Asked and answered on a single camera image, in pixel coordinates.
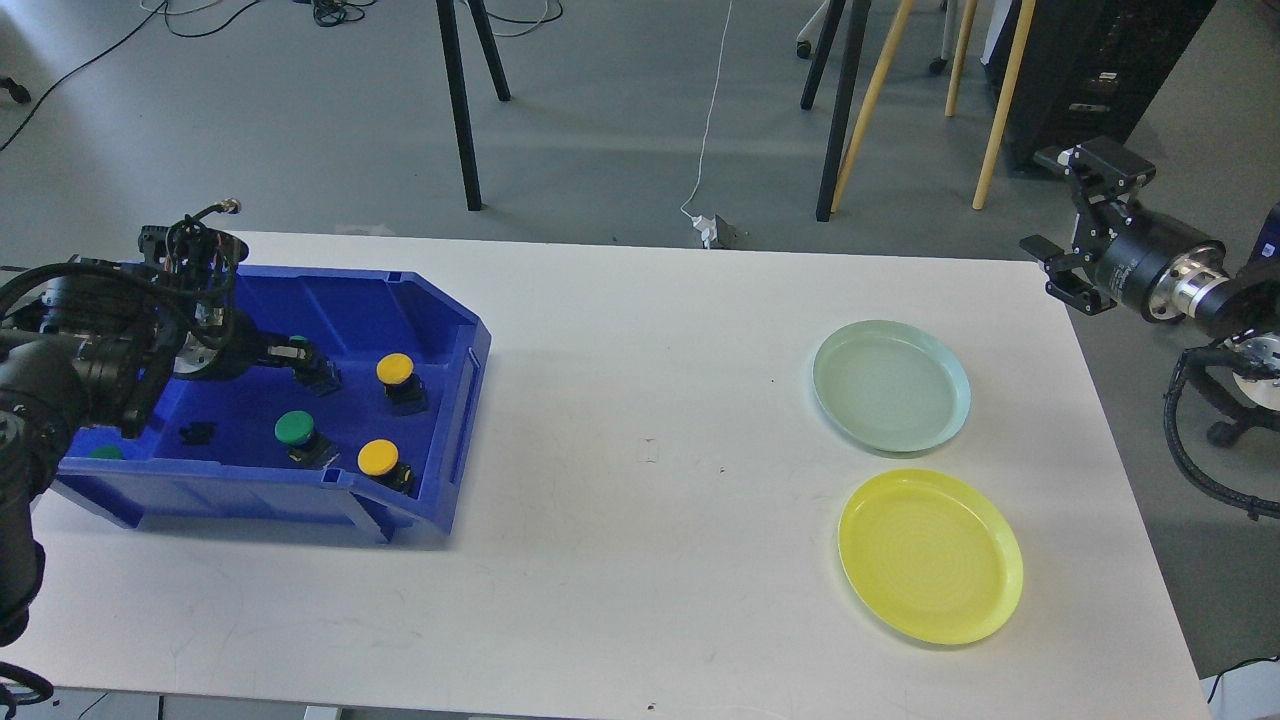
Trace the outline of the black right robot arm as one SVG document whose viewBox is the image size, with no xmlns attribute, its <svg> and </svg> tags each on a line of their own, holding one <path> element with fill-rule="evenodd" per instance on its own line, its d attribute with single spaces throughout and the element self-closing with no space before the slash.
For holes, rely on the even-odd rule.
<svg viewBox="0 0 1280 720">
<path fill-rule="evenodd" d="M 1120 142 L 1098 137 L 1046 147 L 1034 160 L 1068 183 L 1076 211 L 1069 249 L 1039 234 L 1020 241 L 1044 272 L 1046 292 L 1088 316 L 1124 306 L 1144 322 L 1189 322 L 1203 333 L 1207 343 L 1183 350 L 1167 383 L 1166 446 L 1178 470 L 1208 497 L 1251 519 L 1276 518 L 1276 501 L 1215 480 L 1192 459 L 1178 411 L 1184 392 L 1194 389 L 1220 415 L 1206 433 L 1220 448 L 1248 430 L 1277 430 L 1277 218 L 1268 218 L 1244 266 L 1229 273 L 1220 240 L 1139 200 L 1156 169 Z"/>
</svg>

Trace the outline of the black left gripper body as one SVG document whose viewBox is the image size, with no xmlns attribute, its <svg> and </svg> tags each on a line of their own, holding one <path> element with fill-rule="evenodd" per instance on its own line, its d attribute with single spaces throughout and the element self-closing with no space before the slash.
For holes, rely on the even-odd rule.
<svg viewBox="0 0 1280 720">
<path fill-rule="evenodd" d="M 246 374 L 264 356 L 265 334 L 251 318 L 236 318 L 230 333 L 214 345 L 204 345 L 188 334 L 174 360 L 173 375 L 182 380 L 228 382 Z"/>
</svg>

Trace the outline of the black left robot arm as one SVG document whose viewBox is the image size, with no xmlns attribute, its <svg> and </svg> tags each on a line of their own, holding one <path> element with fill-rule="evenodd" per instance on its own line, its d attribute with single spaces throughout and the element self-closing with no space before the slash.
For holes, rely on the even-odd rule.
<svg viewBox="0 0 1280 720">
<path fill-rule="evenodd" d="M 31 520 L 76 433 L 140 436 L 174 378 L 232 380 L 287 368 L 316 395 L 340 387 L 333 363 L 298 336 L 260 331 L 236 301 L 247 245 L 206 223 L 228 199 L 140 236 L 142 260 L 76 256 L 3 287 L 3 643 L 26 632 L 46 553 Z"/>
</svg>

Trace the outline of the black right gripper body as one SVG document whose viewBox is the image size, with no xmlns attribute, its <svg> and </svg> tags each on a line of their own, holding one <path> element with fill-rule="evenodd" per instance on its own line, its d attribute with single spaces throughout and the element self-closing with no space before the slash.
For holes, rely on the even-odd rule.
<svg viewBox="0 0 1280 720">
<path fill-rule="evenodd" d="M 1094 284 L 1152 323 L 1194 318 L 1211 291 L 1228 281 L 1225 245 L 1162 213 L 1140 213 L 1106 232 Z"/>
</svg>

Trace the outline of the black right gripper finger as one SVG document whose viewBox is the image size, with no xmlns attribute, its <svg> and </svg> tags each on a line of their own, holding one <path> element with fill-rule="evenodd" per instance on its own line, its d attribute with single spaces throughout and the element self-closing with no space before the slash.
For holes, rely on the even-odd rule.
<svg viewBox="0 0 1280 720">
<path fill-rule="evenodd" d="M 1066 181 L 1075 209 L 1075 236 L 1146 233 L 1152 227 L 1138 191 L 1156 176 L 1156 165 L 1110 137 L 1071 147 L 1036 151 L 1038 165 Z"/>
<path fill-rule="evenodd" d="M 1082 254 L 1068 252 L 1041 234 L 1021 238 L 1020 249 L 1044 272 L 1047 278 L 1044 291 L 1051 297 L 1087 316 L 1096 316 L 1116 307 L 1112 299 L 1105 296 L 1080 274 L 1085 265 Z"/>
</svg>

